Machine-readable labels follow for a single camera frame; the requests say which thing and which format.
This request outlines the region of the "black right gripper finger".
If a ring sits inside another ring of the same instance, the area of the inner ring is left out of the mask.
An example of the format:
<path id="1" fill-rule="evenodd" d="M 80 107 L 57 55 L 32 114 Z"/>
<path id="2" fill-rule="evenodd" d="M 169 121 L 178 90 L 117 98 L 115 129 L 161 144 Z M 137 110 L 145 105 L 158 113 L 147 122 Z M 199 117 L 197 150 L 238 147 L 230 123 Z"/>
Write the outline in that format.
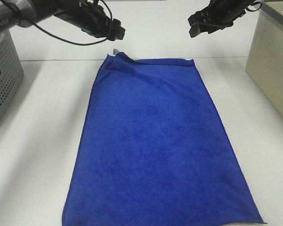
<path id="1" fill-rule="evenodd" d="M 212 33 L 212 29 L 210 24 L 208 23 L 192 23 L 190 25 L 189 35 L 191 38 L 195 38 L 196 36 L 200 35 L 201 33 Z"/>

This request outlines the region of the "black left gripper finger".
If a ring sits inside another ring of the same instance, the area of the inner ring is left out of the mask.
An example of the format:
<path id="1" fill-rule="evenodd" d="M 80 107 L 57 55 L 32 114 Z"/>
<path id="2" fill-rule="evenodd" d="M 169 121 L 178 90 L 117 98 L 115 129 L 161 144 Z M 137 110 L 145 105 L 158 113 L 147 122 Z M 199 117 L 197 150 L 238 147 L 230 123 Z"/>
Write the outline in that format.
<path id="1" fill-rule="evenodd" d="M 110 23 L 111 28 L 108 29 L 107 39 L 109 41 L 123 40 L 125 36 L 125 28 L 121 26 L 119 20 L 112 20 Z"/>

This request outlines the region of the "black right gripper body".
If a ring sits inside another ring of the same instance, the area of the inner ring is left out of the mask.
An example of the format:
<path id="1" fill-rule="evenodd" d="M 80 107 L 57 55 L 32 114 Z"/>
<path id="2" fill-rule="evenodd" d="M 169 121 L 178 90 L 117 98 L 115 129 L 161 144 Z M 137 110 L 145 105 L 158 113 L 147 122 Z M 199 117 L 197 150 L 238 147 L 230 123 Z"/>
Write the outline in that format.
<path id="1" fill-rule="evenodd" d="M 233 21 L 245 13 L 245 0 L 211 0 L 204 9 L 195 12 L 188 18 L 192 23 L 208 23 L 212 32 L 233 26 Z"/>

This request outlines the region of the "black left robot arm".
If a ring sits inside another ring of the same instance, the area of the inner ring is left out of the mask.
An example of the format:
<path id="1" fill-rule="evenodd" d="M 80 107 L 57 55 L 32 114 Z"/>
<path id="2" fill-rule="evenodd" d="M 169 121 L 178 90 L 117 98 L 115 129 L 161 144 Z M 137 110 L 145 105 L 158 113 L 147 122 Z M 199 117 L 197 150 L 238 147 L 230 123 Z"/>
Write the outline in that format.
<path id="1" fill-rule="evenodd" d="M 38 23 L 50 16 L 55 16 L 84 33 L 106 40 L 122 40 L 125 28 L 121 22 L 106 14 L 106 3 L 99 5 L 97 0 L 3 0 L 0 5 L 0 33 L 11 27 L 38 28 Z"/>

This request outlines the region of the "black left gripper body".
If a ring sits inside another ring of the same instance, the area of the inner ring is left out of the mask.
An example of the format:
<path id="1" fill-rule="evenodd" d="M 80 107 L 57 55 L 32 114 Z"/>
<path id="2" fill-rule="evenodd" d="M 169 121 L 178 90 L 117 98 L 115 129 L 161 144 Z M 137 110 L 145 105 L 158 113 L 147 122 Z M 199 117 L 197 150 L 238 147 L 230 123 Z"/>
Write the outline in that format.
<path id="1" fill-rule="evenodd" d="M 107 38 L 112 20 L 97 0 L 58 0 L 55 17 L 80 28 L 95 38 Z"/>

